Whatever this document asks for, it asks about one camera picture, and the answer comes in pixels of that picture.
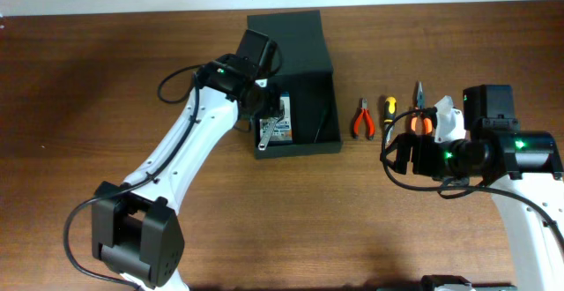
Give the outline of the silver adjustable wrench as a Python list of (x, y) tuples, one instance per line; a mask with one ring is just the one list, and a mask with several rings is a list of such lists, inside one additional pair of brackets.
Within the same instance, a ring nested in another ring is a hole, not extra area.
[(268, 147), (268, 144), (271, 140), (272, 133), (275, 131), (277, 124), (283, 119), (282, 116), (280, 117), (271, 117), (264, 121), (265, 123), (265, 130), (263, 131), (263, 135), (258, 143), (258, 150), (265, 151)]

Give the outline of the orange black long nose pliers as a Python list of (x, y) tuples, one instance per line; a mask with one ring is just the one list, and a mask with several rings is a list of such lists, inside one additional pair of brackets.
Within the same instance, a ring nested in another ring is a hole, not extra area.
[[(414, 99), (414, 108), (415, 109), (424, 109), (426, 107), (426, 98), (423, 91), (422, 83), (419, 82), (417, 84), (416, 92), (415, 92), (415, 99)], [(431, 135), (433, 132), (433, 123), (432, 119), (424, 112), (418, 112), (412, 116), (410, 121), (410, 132), (416, 133), (418, 128), (421, 128), (421, 133), (423, 135)]]

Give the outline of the red handled small cutting pliers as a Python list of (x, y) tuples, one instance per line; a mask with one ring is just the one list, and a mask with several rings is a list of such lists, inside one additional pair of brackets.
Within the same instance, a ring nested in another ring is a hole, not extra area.
[(360, 126), (365, 124), (365, 135), (368, 140), (375, 138), (375, 123), (370, 115), (367, 99), (360, 98), (359, 106), (352, 120), (352, 137), (358, 139), (360, 137)]

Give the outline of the yellow black stubby screwdriver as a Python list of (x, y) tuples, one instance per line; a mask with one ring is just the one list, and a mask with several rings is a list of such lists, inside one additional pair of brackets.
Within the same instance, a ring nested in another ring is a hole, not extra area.
[(383, 128), (385, 132), (385, 144), (390, 141), (390, 136), (393, 131), (392, 122), (396, 118), (397, 114), (397, 100), (390, 96), (387, 97), (384, 102), (384, 113), (383, 113)]

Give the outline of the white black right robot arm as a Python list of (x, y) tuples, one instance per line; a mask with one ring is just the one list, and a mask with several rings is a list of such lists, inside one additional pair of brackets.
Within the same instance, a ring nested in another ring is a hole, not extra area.
[(444, 96), (426, 107), (422, 95), (407, 111), (422, 120), (382, 143), (380, 160), (398, 187), (398, 174), (427, 176), (428, 191), (443, 199), (477, 192), (491, 195), (501, 216), (516, 271), (517, 290), (563, 288), (563, 163), (546, 131), (524, 131), (507, 85), (473, 86), (456, 108)]

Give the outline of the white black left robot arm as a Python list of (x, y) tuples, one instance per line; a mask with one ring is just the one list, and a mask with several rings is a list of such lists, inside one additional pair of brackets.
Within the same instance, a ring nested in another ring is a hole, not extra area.
[(93, 195), (93, 257), (136, 290), (185, 290), (178, 214), (190, 184), (221, 138), (242, 118), (281, 113), (277, 89), (259, 85), (282, 65), (277, 43), (246, 30), (233, 54), (192, 66), (183, 111), (157, 148), (120, 185)]

